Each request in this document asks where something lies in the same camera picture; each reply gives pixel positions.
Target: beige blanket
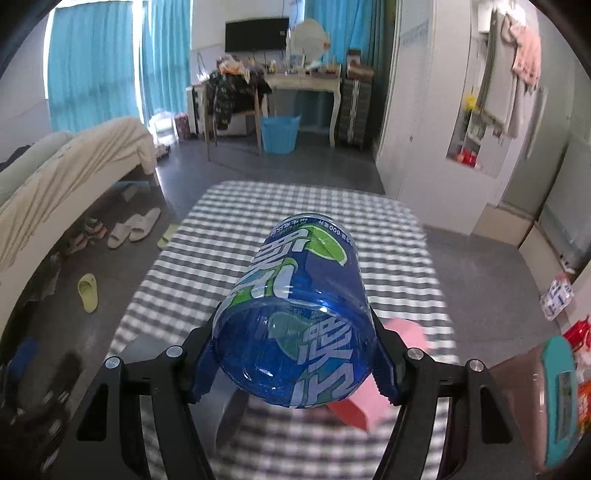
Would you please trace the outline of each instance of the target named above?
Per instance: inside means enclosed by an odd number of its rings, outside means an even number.
[[[103,167],[129,161],[132,155],[138,157],[146,174],[155,172],[152,136],[131,117],[85,130],[61,147],[0,206],[0,272],[12,265],[37,226],[68,195]]]

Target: checkered tablecloth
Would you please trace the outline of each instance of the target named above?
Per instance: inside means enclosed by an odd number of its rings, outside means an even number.
[[[197,202],[139,286],[110,354],[121,353],[140,333],[182,343],[230,292],[271,228],[302,212],[328,215],[348,229],[369,302],[382,320],[420,323],[433,358],[457,361],[426,237],[409,209],[375,194],[247,181],[218,184]],[[218,479],[369,479],[396,412],[392,408],[391,418],[366,434],[327,408],[282,408],[251,397],[239,431],[210,461]],[[440,400],[425,479],[437,476],[446,415]],[[150,413],[142,412],[142,419],[152,476],[165,478]]]

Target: teal plastic object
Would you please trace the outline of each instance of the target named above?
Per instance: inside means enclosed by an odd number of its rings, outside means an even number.
[[[262,144],[266,153],[287,155],[296,147],[301,116],[261,118]]]
[[[542,352],[546,376],[546,412],[548,438],[546,466],[561,464],[570,452],[577,428],[577,379],[569,343],[552,337]]]

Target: blue trash can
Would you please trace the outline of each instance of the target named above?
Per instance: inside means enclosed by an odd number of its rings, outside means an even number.
[[[296,147],[301,116],[261,118],[262,144],[266,153],[286,155]]]

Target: pink cloth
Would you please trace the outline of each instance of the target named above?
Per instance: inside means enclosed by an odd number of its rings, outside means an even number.
[[[527,85],[536,86],[542,73],[540,36],[517,22],[512,23],[509,31],[517,43],[513,72]]]
[[[386,325],[394,330],[408,348],[420,348],[428,351],[428,343],[423,327],[410,320],[392,319]],[[383,420],[391,416],[392,406],[386,397],[380,395],[374,376],[368,376],[357,390],[345,400],[327,405],[343,423],[371,432]]]

